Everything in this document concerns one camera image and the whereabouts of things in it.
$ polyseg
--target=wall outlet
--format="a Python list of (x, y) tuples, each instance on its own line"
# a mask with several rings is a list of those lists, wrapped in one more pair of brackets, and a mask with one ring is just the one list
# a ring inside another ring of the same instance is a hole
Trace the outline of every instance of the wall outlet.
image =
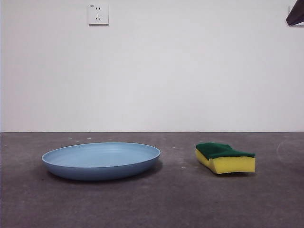
[(89, 5), (87, 15), (89, 25), (109, 24), (108, 4)]

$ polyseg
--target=kitchen sponge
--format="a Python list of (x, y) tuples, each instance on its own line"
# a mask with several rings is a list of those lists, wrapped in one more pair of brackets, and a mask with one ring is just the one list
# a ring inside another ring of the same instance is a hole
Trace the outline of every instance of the kitchen sponge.
[(200, 143), (196, 145), (195, 154), (200, 163), (216, 174), (255, 172), (254, 153), (235, 151), (226, 144)]

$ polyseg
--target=yellow foam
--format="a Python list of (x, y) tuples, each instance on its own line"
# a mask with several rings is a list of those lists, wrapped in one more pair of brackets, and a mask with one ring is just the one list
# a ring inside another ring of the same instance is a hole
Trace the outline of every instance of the yellow foam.
[(228, 172), (255, 172), (256, 158), (252, 157), (219, 157), (209, 160), (198, 150), (195, 154), (200, 163), (211, 169), (216, 174)]

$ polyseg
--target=concrete floor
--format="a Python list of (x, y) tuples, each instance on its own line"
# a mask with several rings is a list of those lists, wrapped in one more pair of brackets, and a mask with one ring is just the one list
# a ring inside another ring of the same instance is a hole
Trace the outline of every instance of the concrete floor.
[[(255, 174), (215, 175), (195, 144), (256, 153)], [(105, 182), (50, 174), (41, 156), (93, 142), (159, 148), (157, 165)], [(302, 228), (304, 133), (2, 133), (2, 228)]]

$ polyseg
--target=plate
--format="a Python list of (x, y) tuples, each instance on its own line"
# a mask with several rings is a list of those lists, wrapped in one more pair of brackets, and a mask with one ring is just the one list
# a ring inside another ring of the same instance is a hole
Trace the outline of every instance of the plate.
[(59, 177), (104, 181), (139, 174), (158, 160), (159, 149), (138, 143), (100, 142), (63, 147), (42, 156), (47, 169)]

